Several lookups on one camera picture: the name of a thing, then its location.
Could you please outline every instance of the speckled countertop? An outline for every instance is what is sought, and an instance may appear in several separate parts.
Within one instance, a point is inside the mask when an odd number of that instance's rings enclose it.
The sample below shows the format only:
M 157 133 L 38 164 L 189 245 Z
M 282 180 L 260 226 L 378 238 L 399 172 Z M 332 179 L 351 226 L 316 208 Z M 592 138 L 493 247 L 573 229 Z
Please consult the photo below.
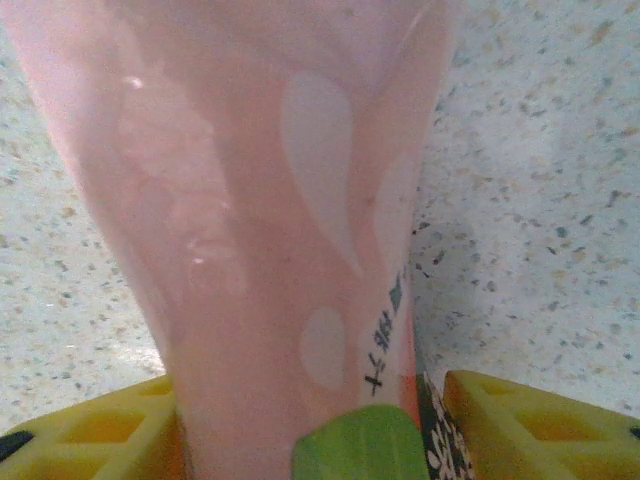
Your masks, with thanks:
M 412 263 L 436 382 L 640 417 L 640 1 L 470 0 Z M 0 30 L 0 431 L 160 374 Z

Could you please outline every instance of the white teardrop pattern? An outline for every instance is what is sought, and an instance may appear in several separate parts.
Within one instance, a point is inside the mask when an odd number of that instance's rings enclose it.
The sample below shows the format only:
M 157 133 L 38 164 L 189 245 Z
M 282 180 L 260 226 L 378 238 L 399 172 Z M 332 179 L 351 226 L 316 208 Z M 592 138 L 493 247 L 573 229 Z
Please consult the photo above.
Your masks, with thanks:
M 416 177 L 414 158 L 400 155 L 388 167 L 376 195 L 374 228 L 389 278 L 400 271 L 407 260 Z
M 297 73 L 284 93 L 280 126 L 307 208 L 320 231 L 361 275 L 347 208 L 353 130 L 347 93 L 321 75 Z
M 347 333 L 341 315 L 329 307 L 313 312 L 300 339 L 300 358 L 309 376 L 324 388 L 344 384 Z

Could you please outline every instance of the translucent pink plastic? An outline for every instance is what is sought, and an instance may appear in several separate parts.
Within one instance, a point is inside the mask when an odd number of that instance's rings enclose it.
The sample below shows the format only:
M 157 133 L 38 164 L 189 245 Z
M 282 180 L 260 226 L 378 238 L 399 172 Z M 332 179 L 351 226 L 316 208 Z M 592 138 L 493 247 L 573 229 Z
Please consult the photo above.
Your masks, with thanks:
M 295 441 L 359 406 L 416 417 L 405 264 L 459 3 L 3 2 L 194 478 L 288 478 Z

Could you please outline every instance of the pink plastic bottle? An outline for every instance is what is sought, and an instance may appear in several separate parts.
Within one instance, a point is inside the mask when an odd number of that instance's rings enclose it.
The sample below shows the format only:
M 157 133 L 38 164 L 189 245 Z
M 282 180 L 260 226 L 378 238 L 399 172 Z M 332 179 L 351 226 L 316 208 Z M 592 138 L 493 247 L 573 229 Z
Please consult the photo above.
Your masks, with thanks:
M 284 479 L 416 417 L 405 264 L 458 1 L 5 0 L 50 134 L 173 378 L 191 473 Z

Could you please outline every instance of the speckled white surface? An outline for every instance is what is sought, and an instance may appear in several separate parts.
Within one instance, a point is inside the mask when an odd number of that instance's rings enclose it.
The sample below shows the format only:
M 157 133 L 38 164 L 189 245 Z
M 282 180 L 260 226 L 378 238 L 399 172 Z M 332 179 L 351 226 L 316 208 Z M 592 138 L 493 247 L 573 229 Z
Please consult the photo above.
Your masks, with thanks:
M 640 1 L 470 0 L 412 252 L 436 382 L 640 417 Z M 0 31 L 0 431 L 161 373 Z

